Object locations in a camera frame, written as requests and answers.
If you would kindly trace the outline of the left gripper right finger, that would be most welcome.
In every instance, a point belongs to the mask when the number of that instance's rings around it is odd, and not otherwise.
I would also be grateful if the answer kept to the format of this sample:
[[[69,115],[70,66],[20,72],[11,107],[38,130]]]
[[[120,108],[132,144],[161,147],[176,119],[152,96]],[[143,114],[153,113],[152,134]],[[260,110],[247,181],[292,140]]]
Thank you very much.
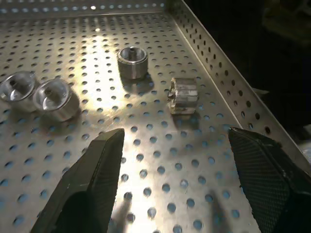
[[[261,233],[311,233],[311,177],[264,135],[232,127],[228,139]]]

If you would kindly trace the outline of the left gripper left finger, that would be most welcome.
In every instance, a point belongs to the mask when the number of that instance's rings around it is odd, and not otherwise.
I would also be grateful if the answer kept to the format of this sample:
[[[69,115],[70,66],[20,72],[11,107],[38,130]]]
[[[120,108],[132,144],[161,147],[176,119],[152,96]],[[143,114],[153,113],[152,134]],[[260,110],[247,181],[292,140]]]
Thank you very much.
[[[31,233],[106,233],[120,175],[124,129],[99,134],[66,171]]]

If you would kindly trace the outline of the dark knurled metal roller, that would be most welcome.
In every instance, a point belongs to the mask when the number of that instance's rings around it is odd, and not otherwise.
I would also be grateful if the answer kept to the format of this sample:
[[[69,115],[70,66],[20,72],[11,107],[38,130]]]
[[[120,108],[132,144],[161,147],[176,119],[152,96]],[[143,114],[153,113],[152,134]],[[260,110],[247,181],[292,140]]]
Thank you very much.
[[[192,115],[199,99],[194,78],[172,78],[168,91],[168,107],[171,115]]]

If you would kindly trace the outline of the shiny metal roller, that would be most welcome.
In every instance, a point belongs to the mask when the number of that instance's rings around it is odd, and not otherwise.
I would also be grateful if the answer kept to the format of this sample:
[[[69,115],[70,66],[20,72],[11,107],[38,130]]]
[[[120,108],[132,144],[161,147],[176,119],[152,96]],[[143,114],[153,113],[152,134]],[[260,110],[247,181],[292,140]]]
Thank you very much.
[[[77,94],[62,79],[42,83],[33,94],[33,103],[38,111],[58,122],[75,117],[80,105]]]
[[[141,79],[148,73],[148,53],[143,48],[122,48],[117,53],[117,61],[120,77],[123,79]]]
[[[19,71],[6,77],[0,83],[0,100],[12,109],[32,113],[36,111],[33,95],[39,86],[36,76],[29,71]]]

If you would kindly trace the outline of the perforated steel tray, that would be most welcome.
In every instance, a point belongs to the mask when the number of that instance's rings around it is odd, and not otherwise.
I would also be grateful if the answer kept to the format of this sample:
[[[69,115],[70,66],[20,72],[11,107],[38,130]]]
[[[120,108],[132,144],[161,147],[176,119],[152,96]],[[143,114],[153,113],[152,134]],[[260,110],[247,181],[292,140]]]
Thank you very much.
[[[148,53],[148,73],[120,77],[117,53]],[[50,123],[0,101],[0,233],[30,233],[63,174],[99,134],[125,131],[112,232],[260,233],[227,137],[241,127],[308,159],[184,0],[0,0],[0,81],[60,78],[80,114]],[[194,78],[192,115],[171,115],[172,78]]]

